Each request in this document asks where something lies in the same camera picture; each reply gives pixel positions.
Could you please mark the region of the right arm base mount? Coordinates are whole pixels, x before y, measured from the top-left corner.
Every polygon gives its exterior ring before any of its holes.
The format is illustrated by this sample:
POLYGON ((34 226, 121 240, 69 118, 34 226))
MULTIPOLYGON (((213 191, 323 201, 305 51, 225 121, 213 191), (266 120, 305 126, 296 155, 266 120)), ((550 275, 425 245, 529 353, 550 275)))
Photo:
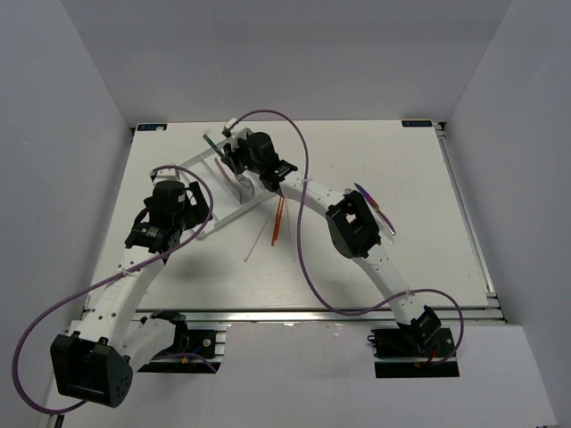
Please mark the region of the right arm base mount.
POLYGON ((457 378, 460 375, 450 328, 441 328, 427 347, 407 343, 399 329, 381 328, 367 336, 377 379, 457 378))

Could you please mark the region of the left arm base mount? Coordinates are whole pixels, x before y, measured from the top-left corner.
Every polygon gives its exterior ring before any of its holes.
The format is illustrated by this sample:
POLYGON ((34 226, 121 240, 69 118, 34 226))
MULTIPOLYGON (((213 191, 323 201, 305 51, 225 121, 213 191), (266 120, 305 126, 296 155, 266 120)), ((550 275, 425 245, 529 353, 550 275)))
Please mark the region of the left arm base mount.
POLYGON ((174 310, 154 312, 149 317, 142 317, 139 324, 143 326, 157 319, 168 321, 175 326, 174 342, 157 354, 161 359, 153 359, 142 366, 138 370, 139 373, 214 375, 218 371, 221 363, 215 362, 215 359, 219 357, 215 348, 219 331, 191 328, 188 326, 186 317, 174 310), (162 359, 168 355, 188 353, 193 353, 203 359, 190 357, 162 359))

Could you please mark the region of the green handled fork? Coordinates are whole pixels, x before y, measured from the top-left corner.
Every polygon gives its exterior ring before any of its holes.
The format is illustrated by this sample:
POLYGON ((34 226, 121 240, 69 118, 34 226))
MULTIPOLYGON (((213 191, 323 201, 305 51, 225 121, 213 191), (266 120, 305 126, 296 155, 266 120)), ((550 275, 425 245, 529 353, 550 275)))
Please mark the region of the green handled fork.
POLYGON ((218 154, 220 158, 224 156, 224 152, 220 150, 220 148, 211 140, 207 134, 203 134, 203 139, 210 146, 210 148, 218 154))

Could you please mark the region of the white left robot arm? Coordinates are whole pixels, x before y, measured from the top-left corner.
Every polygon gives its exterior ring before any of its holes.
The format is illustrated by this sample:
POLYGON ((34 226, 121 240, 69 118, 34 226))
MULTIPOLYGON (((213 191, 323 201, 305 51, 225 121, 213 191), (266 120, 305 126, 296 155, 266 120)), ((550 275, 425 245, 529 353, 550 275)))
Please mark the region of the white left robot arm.
POLYGON ((165 267, 168 251, 186 230, 208 221, 209 206, 198 182, 161 180, 125 241, 120 277, 103 287, 91 311, 68 335, 54 339, 50 355, 58 392, 66 397, 117 407, 133 375, 154 357, 177 356, 190 343, 185 317, 161 310, 129 331, 131 318, 152 281, 165 267))

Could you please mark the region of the pink handled fork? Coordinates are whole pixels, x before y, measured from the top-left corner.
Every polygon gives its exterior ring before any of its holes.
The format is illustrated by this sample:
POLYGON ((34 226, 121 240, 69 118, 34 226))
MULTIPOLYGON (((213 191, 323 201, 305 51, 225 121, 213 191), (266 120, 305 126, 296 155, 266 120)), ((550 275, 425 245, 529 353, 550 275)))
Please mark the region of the pink handled fork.
POLYGON ((218 158, 214 159, 217 168, 219 169, 220 174, 223 176, 226 183, 234 188, 236 188, 236 183, 230 178, 224 167, 222 166, 221 162, 218 158))

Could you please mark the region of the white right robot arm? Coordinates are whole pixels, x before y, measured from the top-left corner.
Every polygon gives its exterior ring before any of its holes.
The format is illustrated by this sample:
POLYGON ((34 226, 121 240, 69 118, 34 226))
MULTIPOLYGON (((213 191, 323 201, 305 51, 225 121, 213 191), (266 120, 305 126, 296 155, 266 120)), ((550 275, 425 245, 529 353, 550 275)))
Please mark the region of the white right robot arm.
POLYGON ((404 348, 416 356, 424 355, 435 344, 442 323, 434 310, 413 296, 398 269, 382 246, 381 226, 365 197, 358 191, 338 193, 308 179, 295 165, 279 158, 270 136, 243 128, 224 130, 222 162, 239 176, 245 171, 256 175, 262 186, 287 200, 299 203, 296 226, 298 260, 306 283, 321 304, 347 317, 367 313, 346 312, 329 305, 310 280, 302 257, 302 214, 308 208, 327 222, 331 242, 337 252, 356 263, 388 302, 403 336, 404 348))

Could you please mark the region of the dark handled fork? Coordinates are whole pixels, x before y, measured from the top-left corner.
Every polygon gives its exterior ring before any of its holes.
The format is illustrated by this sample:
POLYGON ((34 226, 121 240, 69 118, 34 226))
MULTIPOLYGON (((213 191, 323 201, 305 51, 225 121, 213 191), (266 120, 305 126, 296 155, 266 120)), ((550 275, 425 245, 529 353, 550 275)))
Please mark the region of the dark handled fork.
POLYGON ((244 176, 243 174, 237 174, 235 175, 235 178, 237 183, 246 189, 246 192, 250 197, 255 195, 253 182, 250 178, 244 176))

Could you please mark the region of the iridescent purple knife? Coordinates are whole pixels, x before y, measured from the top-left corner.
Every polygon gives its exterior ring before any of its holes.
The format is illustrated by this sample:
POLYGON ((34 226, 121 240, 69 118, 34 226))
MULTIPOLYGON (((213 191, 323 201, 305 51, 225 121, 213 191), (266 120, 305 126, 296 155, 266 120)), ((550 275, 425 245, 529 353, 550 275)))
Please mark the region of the iridescent purple knife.
POLYGON ((396 230, 390 221, 390 219, 381 211, 378 202, 371 196, 371 194, 360 184, 354 183, 354 186, 357 191, 359 191, 366 202, 368 203, 369 207, 375 212, 377 215, 378 220, 381 224, 381 229, 387 236, 396 236, 396 230))

